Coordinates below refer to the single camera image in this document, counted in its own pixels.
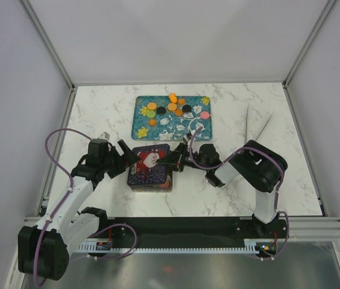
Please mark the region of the gold tin lid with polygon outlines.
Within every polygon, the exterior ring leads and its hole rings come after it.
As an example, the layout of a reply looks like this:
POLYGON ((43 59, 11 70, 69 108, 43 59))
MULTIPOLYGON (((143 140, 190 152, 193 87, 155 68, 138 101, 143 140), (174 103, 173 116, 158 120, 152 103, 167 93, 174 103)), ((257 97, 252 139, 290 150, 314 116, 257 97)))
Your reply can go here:
POLYGON ((170 145, 138 146, 133 148, 132 151, 139 157, 139 161, 129 168, 127 178, 130 173, 133 175, 141 173, 143 174, 143 182, 145 182, 147 173, 149 175, 156 173, 157 176, 154 177, 156 180, 152 182, 155 184, 165 182, 169 167, 157 164, 156 161, 170 153, 170 145))

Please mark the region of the square cookie tin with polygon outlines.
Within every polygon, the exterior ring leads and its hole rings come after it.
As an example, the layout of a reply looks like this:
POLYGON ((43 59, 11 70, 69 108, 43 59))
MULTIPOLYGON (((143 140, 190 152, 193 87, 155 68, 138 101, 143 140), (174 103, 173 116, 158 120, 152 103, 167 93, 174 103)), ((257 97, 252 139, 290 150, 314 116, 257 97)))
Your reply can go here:
POLYGON ((130 173, 128 175, 127 178, 127 185, 132 189, 132 191, 134 192, 154 192, 154 193, 169 193, 172 191, 172 177, 173 177, 173 173, 171 169, 168 169, 168 174, 167 177, 171 178, 171 185, 168 188, 162 188, 161 184, 155 184, 152 181, 155 181, 156 178, 154 178, 156 175, 156 173, 153 174, 146 174, 146 179, 145 182, 143 182, 143 174, 138 173, 133 175, 132 173, 130 173))

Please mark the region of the metal tongs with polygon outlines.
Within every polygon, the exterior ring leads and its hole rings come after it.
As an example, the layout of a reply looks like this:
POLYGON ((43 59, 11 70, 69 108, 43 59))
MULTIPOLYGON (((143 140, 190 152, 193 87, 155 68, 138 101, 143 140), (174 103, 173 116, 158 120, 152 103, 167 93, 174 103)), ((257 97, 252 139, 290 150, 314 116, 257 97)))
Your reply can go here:
POLYGON ((273 111, 263 113, 253 106, 247 105, 244 114, 244 143, 249 140, 258 141, 265 133, 273 116, 273 111))

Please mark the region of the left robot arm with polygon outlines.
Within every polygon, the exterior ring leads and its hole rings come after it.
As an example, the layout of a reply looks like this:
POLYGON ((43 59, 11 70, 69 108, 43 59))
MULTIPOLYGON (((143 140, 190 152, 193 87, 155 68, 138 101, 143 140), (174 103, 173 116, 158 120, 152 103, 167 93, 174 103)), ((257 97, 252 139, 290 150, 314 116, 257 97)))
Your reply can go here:
POLYGON ((32 275, 35 282, 39 278, 57 281, 87 237, 108 233, 105 210, 87 207, 77 220, 74 216, 105 176, 114 178, 140 160, 123 140, 118 145, 122 154, 109 141, 92 139, 87 154, 72 169, 68 185, 53 206, 35 225, 22 227, 17 236, 17 266, 21 273, 32 275))

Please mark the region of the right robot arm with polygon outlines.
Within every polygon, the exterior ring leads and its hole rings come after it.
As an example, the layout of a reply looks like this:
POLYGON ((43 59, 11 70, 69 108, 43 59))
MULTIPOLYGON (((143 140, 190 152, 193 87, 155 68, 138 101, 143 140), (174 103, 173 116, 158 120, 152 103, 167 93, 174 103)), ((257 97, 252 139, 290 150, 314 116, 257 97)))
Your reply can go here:
POLYGON ((287 162, 279 154, 249 140, 221 161, 213 144, 204 144, 198 152, 193 152, 190 143, 180 143, 157 163, 175 172, 182 172, 185 167, 203 170, 206 172, 205 178, 213 187, 221 188, 239 176, 244 178, 256 193, 253 232, 264 238, 274 231, 273 221, 279 215, 278 191, 288 168, 287 162))

